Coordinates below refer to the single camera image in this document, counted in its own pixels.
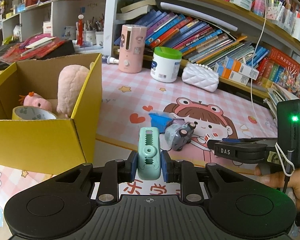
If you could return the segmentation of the mint green stapler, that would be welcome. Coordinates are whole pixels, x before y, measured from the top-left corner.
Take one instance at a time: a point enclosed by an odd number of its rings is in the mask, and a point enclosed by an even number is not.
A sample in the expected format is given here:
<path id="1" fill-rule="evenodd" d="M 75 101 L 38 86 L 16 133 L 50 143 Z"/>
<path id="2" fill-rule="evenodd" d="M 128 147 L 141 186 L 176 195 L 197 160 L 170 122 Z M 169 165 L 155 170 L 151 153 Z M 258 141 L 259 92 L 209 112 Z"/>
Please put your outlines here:
<path id="1" fill-rule="evenodd" d="M 142 180 L 157 180 L 161 175 L 159 129 L 142 127 L 138 142 L 138 176 Z"/>

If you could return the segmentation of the grey toy truck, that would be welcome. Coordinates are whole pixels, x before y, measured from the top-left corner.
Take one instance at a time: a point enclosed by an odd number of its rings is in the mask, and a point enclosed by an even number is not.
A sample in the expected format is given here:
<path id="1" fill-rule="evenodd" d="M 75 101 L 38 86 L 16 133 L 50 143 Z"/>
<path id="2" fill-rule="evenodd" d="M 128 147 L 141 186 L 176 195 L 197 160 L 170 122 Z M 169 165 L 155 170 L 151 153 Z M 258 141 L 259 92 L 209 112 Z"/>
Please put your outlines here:
<path id="1" fill-rule="evenodd" d="M 181 151 L 184 145 L 191 142 L 195 128 L 194 122 L 185 122 L 182 125 L 173 123 L 166 128 L 164 138 L 172 150 Z"/>

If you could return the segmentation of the blue plastic piece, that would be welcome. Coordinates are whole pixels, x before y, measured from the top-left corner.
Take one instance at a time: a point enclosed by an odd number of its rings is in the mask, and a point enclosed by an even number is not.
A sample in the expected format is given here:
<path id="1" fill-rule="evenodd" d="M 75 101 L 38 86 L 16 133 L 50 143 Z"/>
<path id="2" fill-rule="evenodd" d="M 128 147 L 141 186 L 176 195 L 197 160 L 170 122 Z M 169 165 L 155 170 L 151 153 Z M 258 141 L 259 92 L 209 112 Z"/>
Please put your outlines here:
<path id="1" fill-rule="evenodd" d="M 165 133 L 168 126 L 171 125 L 174 116 L 166 112 L 150 112 L 151 126 L 158 128 L 160 133 Z"/>

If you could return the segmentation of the large pink plush toy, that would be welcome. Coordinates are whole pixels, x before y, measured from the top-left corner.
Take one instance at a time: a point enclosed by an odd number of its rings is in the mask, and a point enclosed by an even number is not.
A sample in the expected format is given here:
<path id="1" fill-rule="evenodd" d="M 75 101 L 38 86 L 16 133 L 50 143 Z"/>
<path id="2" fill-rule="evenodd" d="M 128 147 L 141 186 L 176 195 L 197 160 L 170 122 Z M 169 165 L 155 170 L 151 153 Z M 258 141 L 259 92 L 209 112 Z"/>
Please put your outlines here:
<path id="1" fill-rule="evenodd" d="M 70 117 L 89 69 L 79 64 L 65 66 L 59 74 L 57 91 L 58 114 Z"/>

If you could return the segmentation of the yellow tape roll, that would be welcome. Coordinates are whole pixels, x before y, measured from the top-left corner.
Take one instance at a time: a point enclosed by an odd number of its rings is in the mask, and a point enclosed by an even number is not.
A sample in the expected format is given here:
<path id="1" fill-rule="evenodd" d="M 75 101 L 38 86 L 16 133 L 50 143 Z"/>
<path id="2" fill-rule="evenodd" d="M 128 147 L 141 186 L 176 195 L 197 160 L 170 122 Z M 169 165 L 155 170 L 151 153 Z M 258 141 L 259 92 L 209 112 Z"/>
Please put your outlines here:
<path id="1" fill-rule="evenodd" d="M 53 120 L 57 119 L 50 111 L 32 106 L 18 106 L 12 111 L 12 120 Z"/>

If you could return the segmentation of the small pink chick plush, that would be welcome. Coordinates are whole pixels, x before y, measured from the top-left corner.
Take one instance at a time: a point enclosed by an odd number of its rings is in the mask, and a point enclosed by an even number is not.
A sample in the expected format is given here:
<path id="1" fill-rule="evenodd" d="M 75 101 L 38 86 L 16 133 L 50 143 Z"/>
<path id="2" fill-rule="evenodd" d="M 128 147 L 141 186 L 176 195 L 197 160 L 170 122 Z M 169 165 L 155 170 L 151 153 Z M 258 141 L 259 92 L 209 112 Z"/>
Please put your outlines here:
<path id="1" fill-rule="evenodd" d="M 46 111 L 52 111 L 51 102 L 35 92 L 29 92 L 27 95 L 19 95 L 18 101 L 23 106 L 38 107 Z"/>

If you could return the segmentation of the pink cartoon table mat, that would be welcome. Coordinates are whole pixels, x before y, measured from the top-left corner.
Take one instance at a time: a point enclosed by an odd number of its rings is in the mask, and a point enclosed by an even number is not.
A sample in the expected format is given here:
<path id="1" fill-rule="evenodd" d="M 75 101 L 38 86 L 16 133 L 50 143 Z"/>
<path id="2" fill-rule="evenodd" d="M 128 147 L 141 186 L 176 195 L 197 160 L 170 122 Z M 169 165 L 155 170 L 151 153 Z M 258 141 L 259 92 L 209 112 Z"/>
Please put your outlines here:
<path id="1" fill-rule="evenodd" d="M 116 66 L 102 65 L 102 103 L 91 163 L 111 156 L 96 145 L 97 139 L 134 148 L 140 128 L 151 124 L 150 112 L 172 113 L 175 118 L 196 124 L 191 142 L 181 151 L 171 150 L 165 139 L 161 139 L 160 144 L 172 157 L 198 166 L 211 162 L 214 156 L 207 148 L 207 139 L 276 136 L 270 111 L 249 100 L 222 90 L 210 93 L 181 80 L 158 82 L 147 69 L 127 74 Z M 14 194 L 41 182 L 46 174 L 49 173 L 0 165 L 0 205 L 4 206 Z"/>

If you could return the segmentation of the stack of papers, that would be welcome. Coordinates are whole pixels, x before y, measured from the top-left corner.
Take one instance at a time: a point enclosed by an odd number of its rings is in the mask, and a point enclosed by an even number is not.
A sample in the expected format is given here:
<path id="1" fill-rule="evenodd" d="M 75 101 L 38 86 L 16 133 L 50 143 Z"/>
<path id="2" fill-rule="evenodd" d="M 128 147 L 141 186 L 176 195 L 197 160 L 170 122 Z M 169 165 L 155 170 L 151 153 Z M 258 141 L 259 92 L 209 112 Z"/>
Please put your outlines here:
<path id="1" fill-rule="evenodd" d="M 263 102 L 268 105 L 275 120 L 277 120 L 276 106 L 279 102 L 299 99 L 297 96 L 276 83 L 272 83 L 271 87 L 267 89 L 267 93 L 268 98 L 264 99 Z"/>

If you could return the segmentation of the orange white box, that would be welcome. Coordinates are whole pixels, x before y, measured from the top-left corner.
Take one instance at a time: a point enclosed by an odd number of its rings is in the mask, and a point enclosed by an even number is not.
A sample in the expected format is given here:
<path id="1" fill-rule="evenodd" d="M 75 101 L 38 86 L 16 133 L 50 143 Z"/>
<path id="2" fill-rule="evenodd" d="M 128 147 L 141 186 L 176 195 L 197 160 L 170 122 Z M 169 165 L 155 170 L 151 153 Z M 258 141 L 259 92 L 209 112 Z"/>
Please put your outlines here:
<path id="1" fill-rule="evenodd" d="M 237 72 L 239 74 L 242 74 L 246 77 L 249 77 L 253 80 L 256 80 L 259 75 L 259 71 L 256 70 L 255 68 L 245 63 L 241 63 L 237 60 L 234 60 L 228 56 L 225 57 L 224 64 L 226 68 L 233 70 L 234 72 Z"/>

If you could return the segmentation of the yellow cardboard box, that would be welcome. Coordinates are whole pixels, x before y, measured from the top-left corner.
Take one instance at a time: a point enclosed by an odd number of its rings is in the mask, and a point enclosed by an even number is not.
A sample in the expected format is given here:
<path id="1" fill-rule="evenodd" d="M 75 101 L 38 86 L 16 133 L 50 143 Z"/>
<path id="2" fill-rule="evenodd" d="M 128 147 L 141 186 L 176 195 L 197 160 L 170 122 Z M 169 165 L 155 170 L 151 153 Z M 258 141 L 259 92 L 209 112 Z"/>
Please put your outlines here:
<path id="1" fill-rule="evenodd" d="M 102 103 L 101 54 L 76 54 L 11 64 L 0 74 L 0 165 L 59 174 L 94 158 Z M 89 70 L 72 115 L 67 119 L 13 120 L 19 98 L 35 92 L 57 98 L 58 77 L 70 64 Z"/>

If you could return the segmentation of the white quilted purse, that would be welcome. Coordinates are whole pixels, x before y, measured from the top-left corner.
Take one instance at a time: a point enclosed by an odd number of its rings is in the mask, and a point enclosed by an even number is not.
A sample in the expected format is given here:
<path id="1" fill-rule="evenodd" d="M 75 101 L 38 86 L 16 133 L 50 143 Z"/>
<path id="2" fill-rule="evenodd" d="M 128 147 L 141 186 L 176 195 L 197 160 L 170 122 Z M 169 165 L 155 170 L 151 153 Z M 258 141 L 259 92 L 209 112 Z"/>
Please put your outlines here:
<path id="1" fill-rule="evenodd" d="M 206 65 L 188 62 L 183 69 L 181 79 L 184 83 L 214 92 L 219 84 L 219 75 Z"/>

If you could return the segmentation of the pink cylindrical humidifier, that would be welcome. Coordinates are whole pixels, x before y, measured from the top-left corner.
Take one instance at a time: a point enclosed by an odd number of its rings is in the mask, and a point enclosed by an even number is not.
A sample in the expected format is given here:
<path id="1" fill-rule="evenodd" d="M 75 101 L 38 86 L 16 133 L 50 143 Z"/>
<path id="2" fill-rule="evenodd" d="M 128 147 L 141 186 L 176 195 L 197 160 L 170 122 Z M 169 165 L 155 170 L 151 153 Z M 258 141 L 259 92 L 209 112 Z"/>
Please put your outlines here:
<path id="1" fill-rule="evenodd" d="M 122 26 L 118 65 L 120 71 L 132 74 L 141 72 L 146 33 L 147 28 L 141 25 Z"/>

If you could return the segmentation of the white pen cup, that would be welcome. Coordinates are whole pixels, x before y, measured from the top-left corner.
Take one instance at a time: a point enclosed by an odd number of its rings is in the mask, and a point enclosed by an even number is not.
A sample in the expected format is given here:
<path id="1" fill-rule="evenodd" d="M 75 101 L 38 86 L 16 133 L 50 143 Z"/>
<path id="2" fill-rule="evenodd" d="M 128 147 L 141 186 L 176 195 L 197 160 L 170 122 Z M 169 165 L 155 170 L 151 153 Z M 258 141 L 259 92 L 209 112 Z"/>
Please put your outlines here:
<path id="1" fill-rule="evenodd" d="M 92 45 L 96 44 L 96 31 L 86 30 L 83 31 L 83 38 L 86 42 L 90 42 Z"/>

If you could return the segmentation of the red envelopes pile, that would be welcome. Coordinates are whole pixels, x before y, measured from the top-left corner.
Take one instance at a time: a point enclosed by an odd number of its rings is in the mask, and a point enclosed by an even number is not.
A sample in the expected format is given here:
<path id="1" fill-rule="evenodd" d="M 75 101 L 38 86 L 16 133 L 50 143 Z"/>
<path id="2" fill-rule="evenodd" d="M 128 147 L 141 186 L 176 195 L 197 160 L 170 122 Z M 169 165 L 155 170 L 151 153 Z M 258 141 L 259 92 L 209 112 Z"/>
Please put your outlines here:
<path id="1" fill-rule="evenodd" d="M 28 59 L 42 59 L 57 48 L 66 44 L 67 40 L 58 37 L 33 36 L 23 43 L 17 43 L 9 48 L 2 56 L 0 62 L 11 64 L 16 61 Z"/>

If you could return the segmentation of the white cube shelf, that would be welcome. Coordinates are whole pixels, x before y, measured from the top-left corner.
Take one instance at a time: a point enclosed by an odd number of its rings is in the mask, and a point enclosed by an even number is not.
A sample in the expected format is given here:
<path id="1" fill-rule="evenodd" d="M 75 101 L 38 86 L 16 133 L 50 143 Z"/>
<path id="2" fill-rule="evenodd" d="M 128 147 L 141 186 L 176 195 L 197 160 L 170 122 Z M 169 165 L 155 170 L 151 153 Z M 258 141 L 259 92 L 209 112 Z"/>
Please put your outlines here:
<path id="1" fill-rule="evenodd" d="M 38 3 L 5 18 L 2 38 L 12 36 L 15 26 L 19 26 L 19 40 L 47 31 L 49 35 L 75 40 L 77 38 L 78 15 L 84 15 L 83 31 L 96 31 L 96 44 L 91 51 L 100 53 L 103 49 L 103 31 L 106 0 L 50 0 Z"/>

